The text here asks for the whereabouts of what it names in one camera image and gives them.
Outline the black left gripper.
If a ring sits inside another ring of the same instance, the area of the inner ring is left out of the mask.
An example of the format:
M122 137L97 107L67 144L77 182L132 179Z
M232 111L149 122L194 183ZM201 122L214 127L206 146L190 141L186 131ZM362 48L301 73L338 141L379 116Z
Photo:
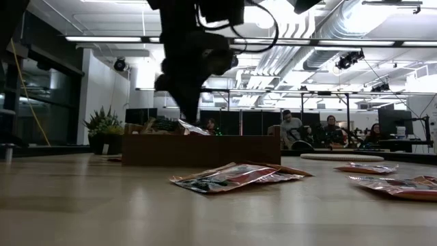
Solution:
M222 75L233 65L235 52L226 37L204 31L164 33L165 58L157 90L169 90L188 123L197 121L201 86L212 75Z

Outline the wooden three-compartment tea box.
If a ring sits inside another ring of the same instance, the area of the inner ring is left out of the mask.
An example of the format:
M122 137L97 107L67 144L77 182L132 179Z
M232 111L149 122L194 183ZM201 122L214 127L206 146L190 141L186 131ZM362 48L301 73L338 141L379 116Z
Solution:
M267 135L124 135L122 165L215 168L229 163L281 163L280 127Z

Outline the orange peach tea packet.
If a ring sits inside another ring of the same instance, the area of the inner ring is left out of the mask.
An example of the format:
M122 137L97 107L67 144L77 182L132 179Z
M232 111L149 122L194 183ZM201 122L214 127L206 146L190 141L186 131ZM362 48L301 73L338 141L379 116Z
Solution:
M258 179L256 183L285 182L291 180L300 180L301 178L304 178L304 176L298 174L285 174L275 172L273 174L269 174Z
M197 174L172 176L169 181L198 193L220 193L257 182L279 170L278 165L230 163Z
M336 170L341 172L351 172L360 174L391 174L398 169L396 166L384 166L384 165L367 165L360 163L349 163L347 165L335 167Z
M414 178L375 178L370 176L348 176L352 183L407 200L437 202L437 183L416 182Z
M296 174L296 175L301 175L301 176L312 176L312 174L299 170L299 169L294 169L291 167L286 167L286 166L282 166L282 165L276 165L276 164L271 164L271 163L256 163L256 162L252 162L252 161L245 161L245 164L249 164L249 165L259 165L259 166L265 166L265 167L271 167L273 169L276 169L279 173L284 173L284 174Z

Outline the potted green succulent plant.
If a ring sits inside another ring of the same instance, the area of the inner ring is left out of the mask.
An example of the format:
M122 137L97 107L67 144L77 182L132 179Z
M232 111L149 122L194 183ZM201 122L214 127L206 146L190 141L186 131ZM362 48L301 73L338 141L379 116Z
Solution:
M83 120L83 125L88 130L89 146L94 154L117 155L122 152L124 129L111 107L106 111L101 106L88 120Z

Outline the long ceiling light bar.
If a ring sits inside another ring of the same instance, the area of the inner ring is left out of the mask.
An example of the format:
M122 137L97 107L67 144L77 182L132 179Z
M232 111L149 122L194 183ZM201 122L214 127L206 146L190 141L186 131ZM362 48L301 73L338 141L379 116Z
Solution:
M154 36L66 36L66 40L76 43L114 44L160 44ZM437 40L365 40L365 39L315 39L315 38L227 38L231 45L255 46L320 46L320 47L362 47L362 48L405 48L437 49Z

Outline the dark background desk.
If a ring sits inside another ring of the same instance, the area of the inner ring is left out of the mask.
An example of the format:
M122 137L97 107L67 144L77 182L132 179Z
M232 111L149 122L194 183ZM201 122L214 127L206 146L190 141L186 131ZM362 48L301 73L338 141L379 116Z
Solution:
M433 141L423 141L418 139L387 139L380 140L378 143L362 143L358 150L364 151L383 151L390 152L407 152L412 153L413 146L427 146L429 148L434 146Z

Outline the silver ventilation duct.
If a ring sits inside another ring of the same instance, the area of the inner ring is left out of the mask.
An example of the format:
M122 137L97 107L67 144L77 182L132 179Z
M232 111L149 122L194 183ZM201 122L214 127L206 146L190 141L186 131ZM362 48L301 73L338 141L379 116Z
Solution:
M353 27L354 17L362 7L363 0L344 0L343 3L333 12L327 21L316 31L316 39L353 39L361 38L364 31ZM315 71L320 69L328 60L337 53L334 51L321 51L316 48L311 50L310 56L303 62L303 69Z

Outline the black office partition wall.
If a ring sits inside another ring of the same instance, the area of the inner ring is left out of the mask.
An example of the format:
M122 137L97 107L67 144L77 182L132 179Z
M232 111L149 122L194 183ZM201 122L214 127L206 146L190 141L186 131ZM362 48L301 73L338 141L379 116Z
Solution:
M201 110L200 122L205 126L208 120L215 121L215 127L222 135L267 135L268 128L280 125L283 121L283 110L241 110L219 111Z

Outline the black arched frame bracket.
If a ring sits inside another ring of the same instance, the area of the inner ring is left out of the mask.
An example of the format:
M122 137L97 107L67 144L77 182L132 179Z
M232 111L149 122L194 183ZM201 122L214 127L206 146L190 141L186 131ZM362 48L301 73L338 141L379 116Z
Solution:
M314 151L313 146L303 140L298 140L292 143L291 150L298 150L298 151Z

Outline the small white post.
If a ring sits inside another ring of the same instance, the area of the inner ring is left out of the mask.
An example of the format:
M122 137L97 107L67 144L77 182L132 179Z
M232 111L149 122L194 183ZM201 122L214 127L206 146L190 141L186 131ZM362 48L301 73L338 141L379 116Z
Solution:
M5 150L5 162L11 163L15 145L12 143L0 143L0 148Z

